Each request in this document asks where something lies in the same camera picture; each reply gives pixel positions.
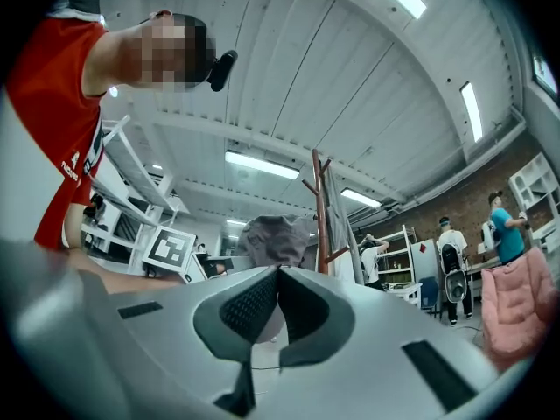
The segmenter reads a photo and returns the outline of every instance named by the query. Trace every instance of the red shirt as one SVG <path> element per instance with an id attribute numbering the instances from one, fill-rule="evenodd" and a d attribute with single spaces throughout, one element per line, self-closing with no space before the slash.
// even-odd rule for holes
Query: red shirt
<path id="1" fill-rule="evenodd" d="M 81 74 L 89 51 L 105 32 L 98 23 L 76 19 L 44 20 L 17 58 L 6 83 L 8 101 L 3 107 L 3 116 L 11 118 L 11 131 L 17 132 L 13 137 L 24 144 L 22 148 L 28 150 L 25 157 L 32 162 L 25 164 L 31 171 L 21 179 L 34 181 L 36 188 L 32 182 L 27 182 L 25 190 L 19 190 L 21 200 L 16 196 L 10 199 L 10 195 L 3 195 L 3 199 L 10 201 L 10 210 L 29 217 L 32 210 L 26 208 L 31 207 L 30 196 L 39 200 L 51 198 L 38 225 L 34 220 L 28 222 L 22 218 L 26 226 L 35 228 L 37 225 L 34 239 L 49 249 L 61 248 L 63 222 L 70 204 L 89 204 L 91 178 L 101 162 L 99 160 L 90 173 L 84 175 L 84 159 L 95 133 L 101 97 L 86 98 L 82 94 Z M 20 132 L 23 129 L 16 125 L 17 119 L 32 140 L 23 138 Z M 29 151 L 33 143 L 42 154 Z M 13 142 L 7 143 L 6 148 L 12 148 L 14 156 L 20 152 Z M 21 158 L 13 160 L 16 164 L 22 163 Z M 62 178 L 53 174 L 53 167 Z M 19 188 L 22 183 L 14 182 L 14 186 Z M 14 237 L 24 239 L 25 234 Z"/>

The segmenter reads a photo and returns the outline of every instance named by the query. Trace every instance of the white ceiling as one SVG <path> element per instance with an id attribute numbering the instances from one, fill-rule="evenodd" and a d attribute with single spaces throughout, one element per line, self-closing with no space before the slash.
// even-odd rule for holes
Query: white ceiling
<path id="1" fill-rule="evenodd" d="M 394 0 L 101 0 L 110 30 L 169 9 L 204 20 L 219 55 L 239 53 L 220 93 L 122 87 L 103 99 L 103 116 L 131 115 L 138 155 L 178 176 L 175 189 L 194 216 L 312 210 L 301 183 L 312 180 L 312 148 L 333 160 L 341 188 L 406 202 L 474 153 L 459 93 L 467 81 L 487 135 L 514 102 L 484 2 L 423 1 L 415 20 Z M 228 149 L 296 167 L 300 178 L 228 164 Z M 346 203 L 349 213 L 363 207 Z"/>

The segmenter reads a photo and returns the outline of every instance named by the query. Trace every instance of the pink jacket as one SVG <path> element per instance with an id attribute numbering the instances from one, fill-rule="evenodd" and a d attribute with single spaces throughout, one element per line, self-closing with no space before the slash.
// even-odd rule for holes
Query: pink jacket
<path id="1" fill-rule="evenodd" d="M 499 370 L 537 352 L 557 315 L 558 298 L 539 248 L 482 270 L 484 351 Z"/>

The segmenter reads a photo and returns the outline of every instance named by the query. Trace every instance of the black slot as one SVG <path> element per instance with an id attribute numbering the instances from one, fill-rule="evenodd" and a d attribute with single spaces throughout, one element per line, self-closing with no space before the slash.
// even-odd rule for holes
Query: black slot
<path id="1" fill-rule="evenodd" d="M 447 412 L 455 410 L 476 396 L 473 388 L 425 340 L 407 344 L 402 350 Z"/>
<path id="2" fill-rule="evenodd" d="M 118 311 L 122 319 L 130 319 L 161 309 L 163 309 L 163 306 L 158 302 L 146 302 L 145 304 L 135 304 L 126 308 L 119 308 Z"/>

